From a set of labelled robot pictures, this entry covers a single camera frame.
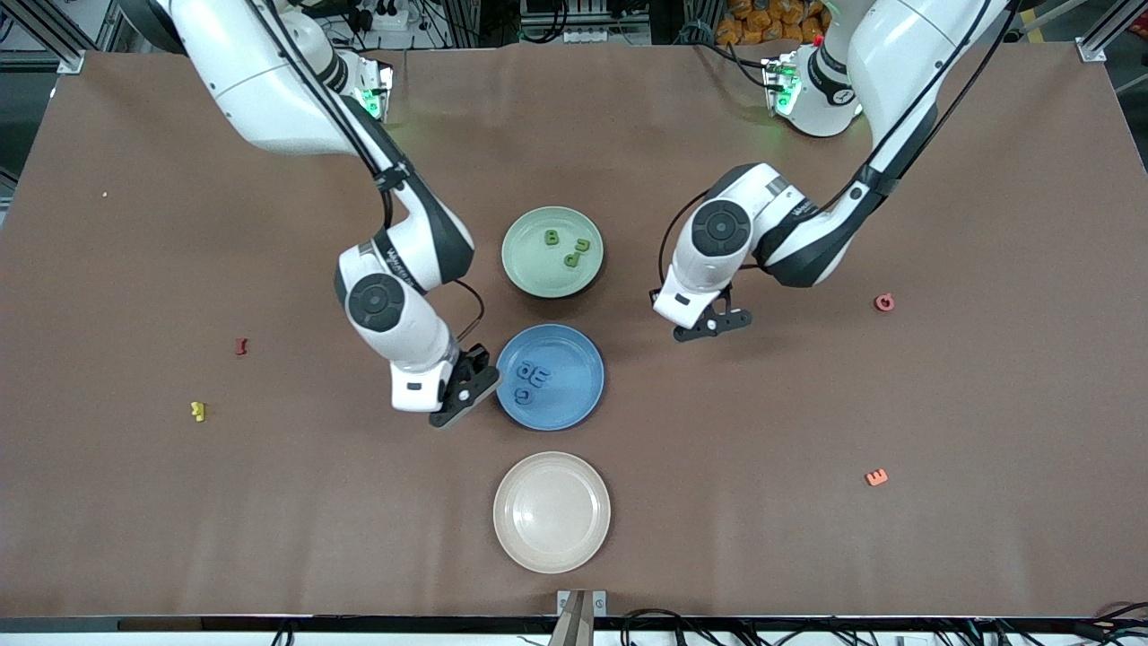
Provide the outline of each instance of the gray floor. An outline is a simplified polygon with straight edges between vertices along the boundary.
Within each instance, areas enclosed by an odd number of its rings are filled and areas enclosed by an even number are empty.
[[[1046,7],[1055,7],[1058,2],[1060,0],[1049,0]],[[1045,40],[1072,40],[1084,33],[1110,5],[1111,0],[1091,0],[1046,25],[1041,30]],[[1108,47],[1106,67],[1114,86],[1120,86],[1148,71],[1148,68],[1140,64],[1146,52],[1148,41],[1126,32]],[[54,73],[0,72],[0,168],[16,174],[24,168],[54,84]],[[1140,155],[1148,164],[1148,81],[1122,94],[1120,104]],[[0,186],[0,199],[5,196],[10,196],[10,192]],[[0,223],[2,221],[3,212],[0,211]]]

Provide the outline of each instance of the green plate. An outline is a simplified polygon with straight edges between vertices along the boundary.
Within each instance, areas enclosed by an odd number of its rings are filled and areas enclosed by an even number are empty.
[[[558,233],[558,243],[546,243],[546,231]],[[577,257],[576,266],[567,266],[566,256],[575,252],[577,239],[590,241],[590,248]],[[602,233],[581,212],[566,207],[542,207],[518,218],[503,238],[503,268],[523,291],[544,298],[558,298],[577,293],[594,280],[602,268],[604,246]]]

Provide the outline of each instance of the brown tabletop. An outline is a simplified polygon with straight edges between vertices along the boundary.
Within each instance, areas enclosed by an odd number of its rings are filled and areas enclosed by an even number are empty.
[[[597,411],[561,434],[494,398],[448,431],[391,411],[331,281],[382,219],[359,162],[247,145],[185,59],[90,55],[0,234],[0,613],[520,615],[571,587],[706,614],[1143,597],[1148,180],[1071,45],[1002,47],[829,280],[743,272],[754,325],[685,345],[646,295],[669,217],[752,161],[828,199],[868,151],[863,119],[799,135],[684,47],[412,53],[398,79],[389,130],[479,244],[472,340],[577,328],[607,366]],[[544,204],[606,239],[577,297],[502,272],[503,233]],[[474,311],[455,286],[430,299],[456,330]],[[491,526],[502,476],[550,450],[613,504],[598,555],[557,576]]]

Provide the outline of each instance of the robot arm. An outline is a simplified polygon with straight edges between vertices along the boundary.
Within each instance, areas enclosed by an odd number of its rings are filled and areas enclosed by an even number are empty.
[[[435,427],[456,421],[489,395],[498,373],[481,347],[459,350],[424,294],[466,273],[474,241],[369,111],[380,111],[389,69],[336,52],[287,0],[160,7],[243,139],[285,155],[357,155],[383,202],[394,193],[406,207],[403,221],[340,255],[335,293],[355,330],[390,361],[393,406],[432,413]]]
[[[850,39],[847,68],[872,130],[872,154],[827,208],[765,163],[722,176],[682,228],[654,299],[654,309],[678,326],[678,341],[748,325],[747,312],[719,313],[711,303],[750,255],[786,286],[813,286],[833,271],[928,141],[952,64],[1006,1],[869,2]]]

